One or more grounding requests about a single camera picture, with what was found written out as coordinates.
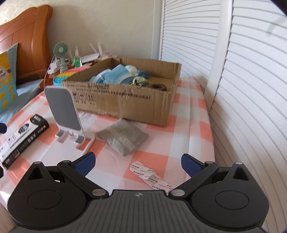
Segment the mini fan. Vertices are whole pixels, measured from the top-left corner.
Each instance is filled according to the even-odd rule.
[[[60,58],[60,73],[63,73],[64,71],[68,70],[68,66],[65,63],[65,56],[69,52],[69,46],[65,42],[59,42],[54,47],[54,55],[57,58]]]

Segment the white louvered door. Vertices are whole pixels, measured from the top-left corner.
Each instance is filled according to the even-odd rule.
[[[160,60],[182,64],[181,77],[195,76],[203,91],[212,66],[220,0],[166,0]]]
[[[265,227],[287,219],[287,20],[269,0],[234,0],[224,69],[210,109],[216,159],[242,161],[270,203]]]
[[[195,76],[206,89],[217,162],[244,162],[269,199],[265,229],[281,233],[287,228],[286,16],[270,0],[166,0],[163,7],[160,59],[182,63],[181,76]]]

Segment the white sticker paper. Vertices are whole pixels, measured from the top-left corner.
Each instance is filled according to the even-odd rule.
[[[141,162],[134,162],[130,166],[130,170],[138,177],[142,178],[149,186],[156,190],[165,190],[167,193],[170,190],[170,185],[161,179],[154,170],[149,169]]]

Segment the charging cable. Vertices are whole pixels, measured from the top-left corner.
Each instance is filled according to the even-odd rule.
[[[52,62],[53,62],[53,60],[54,60],[54,57],[55,57],[55,56],[53,56],[52,61],[50,62],[50,65],[49,65],[49,67],[48,67],[48,69],[47,69],[47,72],[46,72],[46,74],[45,74],[45,77],[44,77],[44,89],[45,89],[46,76],[47,76],[48,70],[50,69],[50,66],[51,66],[51,64],[52,64]]]

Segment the cardboard box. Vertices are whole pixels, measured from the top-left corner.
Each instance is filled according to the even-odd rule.
[[[49,123],[35,114],[18,128],[1,146],[0,161],[5,169],[19,157],[19,155],[44,131]]]
[[[122,64],[134,65],[138,70],[151,74],[150,84],[164,84],[167,91],[148,87],[116,84],[93,84],[92,76]],[[74,96],[78,110],[96,114],[166,126],[173,104],[181,71],[179,63],[149,59],[110,58],[91,68],[76,73],[62,82]]]

